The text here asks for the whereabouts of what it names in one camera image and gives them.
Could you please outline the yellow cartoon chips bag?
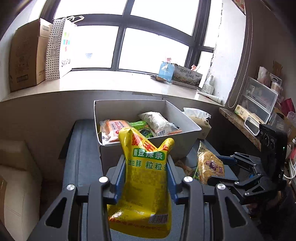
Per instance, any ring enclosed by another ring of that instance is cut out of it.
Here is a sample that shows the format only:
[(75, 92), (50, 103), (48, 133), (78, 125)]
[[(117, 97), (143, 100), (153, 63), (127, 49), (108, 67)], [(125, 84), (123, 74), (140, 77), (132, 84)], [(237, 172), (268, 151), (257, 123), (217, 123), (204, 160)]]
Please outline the yellow cartoon chips bag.
[(224, 164), (200, 142), (197, 151), (197, 168), (194, 178), (203, 184), (207, 184), (209, 177), (212, 176), (225, 177)]

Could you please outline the yellow green-bean snack bag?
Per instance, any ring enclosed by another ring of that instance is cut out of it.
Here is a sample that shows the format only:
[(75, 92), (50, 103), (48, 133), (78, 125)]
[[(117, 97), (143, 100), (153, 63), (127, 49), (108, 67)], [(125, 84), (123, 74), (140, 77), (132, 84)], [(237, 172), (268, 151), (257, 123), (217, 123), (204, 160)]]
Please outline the yellow green-bean snack bag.
[(139, 131), (119, 131), (125, 156), (125, 184), (116, 205), (108, 205), (109, 227), (141, 238), (165, 238), (171, 231), (167, 157), (174, 146), (167, 138), (156, 147)]

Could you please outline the orange Indian flying cake pack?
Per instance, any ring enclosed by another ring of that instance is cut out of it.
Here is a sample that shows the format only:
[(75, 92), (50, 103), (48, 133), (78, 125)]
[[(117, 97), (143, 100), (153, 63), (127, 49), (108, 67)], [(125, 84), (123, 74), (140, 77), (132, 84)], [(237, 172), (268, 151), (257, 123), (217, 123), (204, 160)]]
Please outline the orange Indian flying cake pack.
[(118, 142), (119, 131), (130, 126), (129, 122), (125, 120), (104, 120), (99, 124), (103, 145)]

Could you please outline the beige rice cracker packet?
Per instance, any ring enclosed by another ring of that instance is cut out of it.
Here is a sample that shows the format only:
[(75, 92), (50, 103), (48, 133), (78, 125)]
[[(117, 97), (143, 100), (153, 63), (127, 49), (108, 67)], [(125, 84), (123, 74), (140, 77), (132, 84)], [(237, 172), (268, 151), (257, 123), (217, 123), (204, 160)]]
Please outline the beige rice cracker packet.
[(186, 166), (181, 160), (175, 162), (175, 166), (182, 168), (186, 176), (194, 177), (195, 169)]

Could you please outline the white digital clock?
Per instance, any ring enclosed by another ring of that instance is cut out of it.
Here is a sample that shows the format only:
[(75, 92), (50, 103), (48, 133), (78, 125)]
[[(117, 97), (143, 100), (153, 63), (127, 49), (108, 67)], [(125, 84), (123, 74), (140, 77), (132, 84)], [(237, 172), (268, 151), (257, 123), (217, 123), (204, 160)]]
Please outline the white digital clock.
[(260, 123), (256, 119), (254, 119), (252, 116), (248, 116), (244, 121), (245, 127), (254, 136), (257, 136), (259, 134), (259, 124)]

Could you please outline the clear plastic drawer organizer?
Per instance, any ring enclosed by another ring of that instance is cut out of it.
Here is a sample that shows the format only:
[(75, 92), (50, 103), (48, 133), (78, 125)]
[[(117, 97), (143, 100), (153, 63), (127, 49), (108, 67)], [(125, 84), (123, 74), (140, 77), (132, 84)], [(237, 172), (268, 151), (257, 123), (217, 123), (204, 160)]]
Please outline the clear plastic drawer organizer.
[(278, 94), (257, 80), (248, 77), (243, 87), (238, 104), (256, 114), (267, 123), (273, 112)]

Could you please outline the beige tissue pack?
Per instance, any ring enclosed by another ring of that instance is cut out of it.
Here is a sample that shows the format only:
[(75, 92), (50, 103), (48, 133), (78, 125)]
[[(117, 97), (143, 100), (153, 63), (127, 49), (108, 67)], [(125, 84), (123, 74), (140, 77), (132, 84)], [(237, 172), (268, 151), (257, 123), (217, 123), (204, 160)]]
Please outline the beige tissue pack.
[(211, 130), (209, 124), (211, 115), (196, 108), (184, 108), (184, 114), (201, 128), (201, 131), (198, 132), (198, 139), (205, 140)]

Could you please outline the beige cardboard box on floor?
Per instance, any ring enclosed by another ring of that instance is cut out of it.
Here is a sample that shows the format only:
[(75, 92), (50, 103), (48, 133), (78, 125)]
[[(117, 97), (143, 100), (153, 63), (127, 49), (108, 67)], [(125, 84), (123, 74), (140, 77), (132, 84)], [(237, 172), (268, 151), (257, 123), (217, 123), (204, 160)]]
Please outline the beige cardboard box on floor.
[(23, 141), (1, 140), (1, 222), (27, 240), (39, 221), (42, 175)]

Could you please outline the grey cardboard storage box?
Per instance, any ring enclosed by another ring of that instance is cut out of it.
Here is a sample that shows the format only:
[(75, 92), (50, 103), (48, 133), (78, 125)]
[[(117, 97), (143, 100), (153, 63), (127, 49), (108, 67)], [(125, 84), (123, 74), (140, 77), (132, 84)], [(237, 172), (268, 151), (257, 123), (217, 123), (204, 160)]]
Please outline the grey cardboard storage box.
[(175, 142), (170, 150), (174, 161), (186, 157), (201, 128), (166, 100), (96, 100), (94, 117), (103, 173), (118, 164), (123, 155), (118, 133), (140, 121), (136, 129), (155, 146), (167, 138)]

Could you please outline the white bottle on sill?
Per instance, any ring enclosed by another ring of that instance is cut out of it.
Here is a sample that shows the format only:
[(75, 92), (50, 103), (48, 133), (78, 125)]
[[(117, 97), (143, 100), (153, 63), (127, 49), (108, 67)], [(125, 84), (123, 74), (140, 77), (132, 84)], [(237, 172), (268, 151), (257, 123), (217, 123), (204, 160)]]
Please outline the white bottle on sill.
[(214, 76), (210, 75), (203, 84), (202, 92), (212, 94), (214, 91)]

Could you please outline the white rice snack bag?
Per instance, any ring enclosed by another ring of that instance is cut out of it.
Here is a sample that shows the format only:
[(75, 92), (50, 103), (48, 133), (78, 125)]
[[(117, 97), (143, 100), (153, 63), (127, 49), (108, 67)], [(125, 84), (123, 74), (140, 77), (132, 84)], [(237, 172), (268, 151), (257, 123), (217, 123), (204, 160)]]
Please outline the white rice snack bag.
[(182, 132), (179, 127), (177, 127), (174, 123), (170, 123), (158, 112), (149, 111), (139, 114), (138, 117), (149, 125), (157, 137)]

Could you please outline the printed landscape gift box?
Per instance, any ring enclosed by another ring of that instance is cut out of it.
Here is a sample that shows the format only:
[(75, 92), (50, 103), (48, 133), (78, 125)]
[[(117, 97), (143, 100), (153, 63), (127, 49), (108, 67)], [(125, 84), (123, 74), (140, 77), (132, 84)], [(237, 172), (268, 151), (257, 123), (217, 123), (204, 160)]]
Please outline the printed landscape gift box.
[(200, 73), (168, 62), (163, 62), (161, 64), (158, 77), (171, 84), (195, 89), (199, 87), (202, 79)]

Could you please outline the green seaweed packet in box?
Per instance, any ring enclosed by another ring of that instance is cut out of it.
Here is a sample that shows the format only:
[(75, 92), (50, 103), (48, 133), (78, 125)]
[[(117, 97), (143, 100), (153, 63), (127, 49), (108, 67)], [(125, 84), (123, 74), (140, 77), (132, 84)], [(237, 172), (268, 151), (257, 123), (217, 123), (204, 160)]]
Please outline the green seaweed packet in box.
[(144, 120), (130, 122), (129, 125), (139, 131), (146, 138), (154, 137), (152, 130)]

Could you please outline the white Sanfu paper bag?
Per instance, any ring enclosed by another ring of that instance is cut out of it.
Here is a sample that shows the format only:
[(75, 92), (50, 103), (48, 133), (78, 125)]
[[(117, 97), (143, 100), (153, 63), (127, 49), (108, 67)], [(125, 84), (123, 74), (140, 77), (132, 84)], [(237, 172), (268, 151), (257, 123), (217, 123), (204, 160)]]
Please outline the white Sanfu paper bag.
[(77, 30), (66, 17), (53, 21), (46, 51), (46, 80), (60, 79), (72, 70)]

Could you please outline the brown cardboard box on sill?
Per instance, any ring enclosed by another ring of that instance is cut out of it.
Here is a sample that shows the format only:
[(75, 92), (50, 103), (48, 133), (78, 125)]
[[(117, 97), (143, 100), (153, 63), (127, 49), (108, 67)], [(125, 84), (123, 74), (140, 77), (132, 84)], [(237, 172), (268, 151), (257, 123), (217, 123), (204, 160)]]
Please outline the brown cardboard box on sill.
[(36, 86), (45, 80), (51, 27), (51, 23), (39, 18), (15, 31), (9, 63), (11, 92)]

